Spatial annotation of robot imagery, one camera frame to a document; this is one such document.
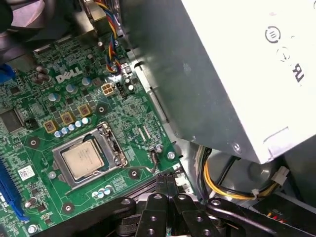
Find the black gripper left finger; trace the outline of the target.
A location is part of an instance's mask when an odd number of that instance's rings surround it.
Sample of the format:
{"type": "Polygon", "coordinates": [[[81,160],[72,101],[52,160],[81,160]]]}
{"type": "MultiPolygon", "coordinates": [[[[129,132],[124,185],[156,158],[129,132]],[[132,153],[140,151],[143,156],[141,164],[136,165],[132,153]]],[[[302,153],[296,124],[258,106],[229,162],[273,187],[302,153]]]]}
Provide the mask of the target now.
{"type": "Polygon", "coordinates": [[[119,197],[37,234],[39,237],[164,237],[170,176],[158,175],[154,193],[119,197]]]}

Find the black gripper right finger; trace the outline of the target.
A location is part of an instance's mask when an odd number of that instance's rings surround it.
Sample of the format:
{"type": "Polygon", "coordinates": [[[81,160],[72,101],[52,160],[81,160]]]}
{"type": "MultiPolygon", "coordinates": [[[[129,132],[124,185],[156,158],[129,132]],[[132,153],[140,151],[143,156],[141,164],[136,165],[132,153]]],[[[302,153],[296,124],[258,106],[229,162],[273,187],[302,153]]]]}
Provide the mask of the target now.
{"type": "Polygon", "coordinates": [[[210,198],[205,205],[179,193],[175,178],[167,176],[168,197],[181,223],[193,237],[221,237],[215,222],[234,226],[245,237],[314,237],[315,234],[282,223],[222,198],[210,198]]]}

